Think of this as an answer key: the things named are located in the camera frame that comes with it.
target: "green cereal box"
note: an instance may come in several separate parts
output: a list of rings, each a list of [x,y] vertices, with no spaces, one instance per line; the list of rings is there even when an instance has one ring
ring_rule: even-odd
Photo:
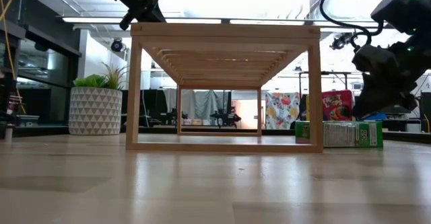
[[[310,122],[297,121],[296,143],[310,143]],[[324,147],[383,147],[382,122],[326,121],[323,123]]]
[[[308,121],[296,122],[295,143],[310,143],[310,122]]]

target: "curtain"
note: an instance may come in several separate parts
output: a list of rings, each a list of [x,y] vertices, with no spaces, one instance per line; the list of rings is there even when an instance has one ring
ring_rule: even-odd
[[[196,91],[195,92],[195,118],[211,120],[210,115],[218,109],[228,107],[228,92],[225,91]]]
[[[195,118],[195,94],[191,89],[183,89],[181,94],[182,110],[188,115],[189,119]],[[176,89],[164,89],[168,112],[176,107]]]
[[[176,107],[176,89],[164,89],[166,105],[170,112]],[[228,92],[225,91],[193,91],[184,89],[181,95],[183,112],[189,119],[211,120],[209,117],[218,109],[225,109],[228,105]]]
[[[299,93],[265,94],[266,129],[290,129],[290,125],[299,115]]]

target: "red cereal box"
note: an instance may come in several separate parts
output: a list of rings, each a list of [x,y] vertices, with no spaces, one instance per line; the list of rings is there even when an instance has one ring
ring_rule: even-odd
[[[353,120],[354,96],[350,90],[323,92],[322,103],[325,120]]]

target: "ceiling light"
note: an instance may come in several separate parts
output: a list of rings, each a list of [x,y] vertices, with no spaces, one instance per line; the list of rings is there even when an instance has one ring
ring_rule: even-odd
[[[321,28],[321,32],[354,32],[354,29],[349,29],[349,28]]]
[[[119,24],[122,18],[119,17],[63,17],[64,22],[75,24]],[[220,24],[220,19],[188,19],[175,18],[166,19],[168,23],[193,23],[193,24]]]
[[[288,25],[288,26],[303,26],[304,21],[295,20],[230,20],[231,24],[247,24],[247,25]]]
[[[345,23],[362,26],[365,28],[377,28],[378,26],[376,22],[345,22]],[[322,27],[335,27],[335,28],[339,27],[338,25],[335,25],[334,23],[327,22],[327,21],[317,21],[317,22],[314,22],[313,25],[322,26]]]
[[[119,24],[122,18],[119,17],[63,17],[64,22],[77,24]]]
[[[168,23],[186,23],[186,24],[220,24],[222,21],[220,19],[166,19]]]

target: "orange cable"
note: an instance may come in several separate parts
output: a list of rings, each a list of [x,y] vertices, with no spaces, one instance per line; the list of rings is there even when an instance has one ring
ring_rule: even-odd
[[[425,113],[424,113],[424,116],[425,116],[426,124],[428,125],[428,133],[430,133],[430,121],[428,120],[428,117],[426,117]]]
[[[0,15],[0,20],[3,20],[3,25],[4,25],[4,27],[5,27],[5,37],[6,37],[6,48],[7,48],[7,53],[8,53],[8,55],[9,55],[9,64],[11,65],[11,70],[12,70],[12,76],[13,76],[13,80],[17,80],[17,77],[16,77],[16,75],[15,75],[15,67],[13,66],[13,63],[12,63],[12,54],[11,54],[11,47],[10,47],[10,44],[9,44],[9,36],[7,35],[7,25],[6,25],[6,20],[4,20],[3,18],[5,17],[5,15],[6,15],[6,12],[7,12],[7,10],[9,9],[9,6],[11,5],[11,2],[12,2],[13,0],[9,0],[9,2],[7,2],[7,5],[6,5],[6,7],[5,7],[5,5],[4,5],[4,2],[3,2],[3,0],[0,0],[0,3],[1,3],[1,10],[2,10],[2,14]],[[21,95],[20,95],[20,91],[19,91],[19,89],[18,89],[18,87],[16,87],[16,94],[18,95],[18,99],[20,100],[20,106],[21,106],[21,109],[22,109],[22,112],[24,113],[24,114],[27,114],[27,112],[26,112],[26,109],[24,108],[24,106],[22,105],[22,97],[21,97]]]

